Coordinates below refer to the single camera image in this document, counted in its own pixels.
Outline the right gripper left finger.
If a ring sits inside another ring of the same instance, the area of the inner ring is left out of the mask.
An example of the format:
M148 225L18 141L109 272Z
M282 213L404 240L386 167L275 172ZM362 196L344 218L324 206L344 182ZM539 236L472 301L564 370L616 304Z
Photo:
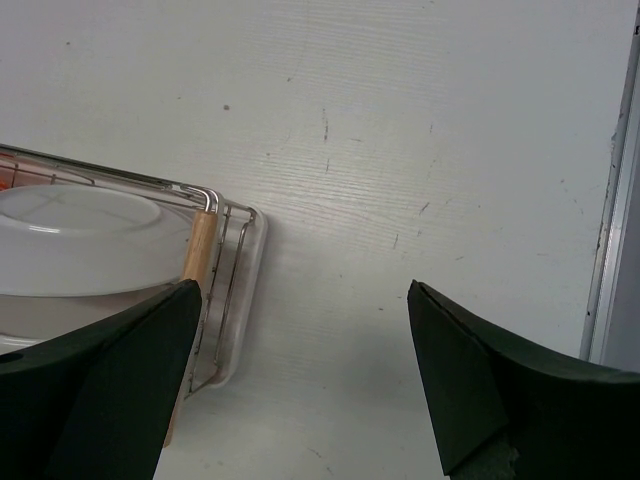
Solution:
M151 479L198 329L194 280L1 357L4 479Z

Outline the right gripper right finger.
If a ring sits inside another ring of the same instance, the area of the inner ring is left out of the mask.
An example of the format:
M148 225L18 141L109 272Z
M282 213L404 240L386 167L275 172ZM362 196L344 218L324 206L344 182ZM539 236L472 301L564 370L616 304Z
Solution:
M445 476L638 477L637 373L527 340L422 282L407 303Z

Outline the white printed plate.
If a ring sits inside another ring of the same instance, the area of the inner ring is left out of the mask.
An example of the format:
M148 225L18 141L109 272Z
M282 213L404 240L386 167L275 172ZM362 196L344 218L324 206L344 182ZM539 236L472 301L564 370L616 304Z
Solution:
M83 185L1 193L1 292L83 297L176 280L189 216L139 195Z

